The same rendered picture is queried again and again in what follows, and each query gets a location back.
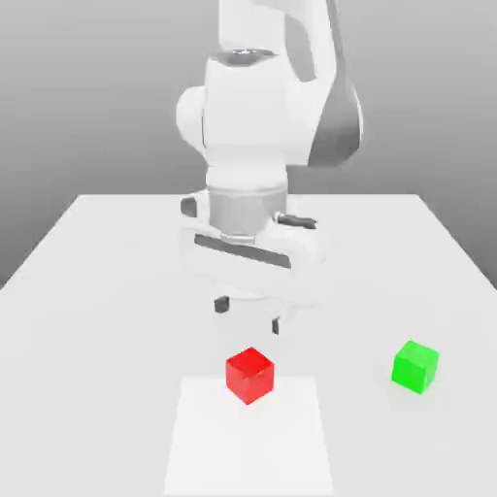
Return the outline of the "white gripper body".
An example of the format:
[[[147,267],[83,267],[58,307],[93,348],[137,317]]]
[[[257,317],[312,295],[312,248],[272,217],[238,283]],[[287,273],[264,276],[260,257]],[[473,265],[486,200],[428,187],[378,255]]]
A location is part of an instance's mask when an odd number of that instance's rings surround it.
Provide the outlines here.
[[[210,282],[302,307],[325,294],[325,235],[319,229],[268,223],[244,245],[192,223],[179,229],[179,247],[186,268]]]

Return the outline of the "small red cube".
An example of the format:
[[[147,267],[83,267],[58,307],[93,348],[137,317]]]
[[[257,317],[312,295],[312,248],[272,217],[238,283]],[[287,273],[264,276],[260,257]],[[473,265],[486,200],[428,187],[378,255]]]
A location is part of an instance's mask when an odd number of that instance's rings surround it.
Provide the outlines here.
[[[255,348],[247,348],[225,363],[227,388],[249,405],[274,389],[275,364]]]

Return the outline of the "small green cube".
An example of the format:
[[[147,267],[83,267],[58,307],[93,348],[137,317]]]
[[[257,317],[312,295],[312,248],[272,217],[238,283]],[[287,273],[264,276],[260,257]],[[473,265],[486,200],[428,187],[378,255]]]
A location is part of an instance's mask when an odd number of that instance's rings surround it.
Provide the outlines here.
[[[408,340],[394,357],[391,380],[410,391],[423,394],[435,379],[440,353]]]

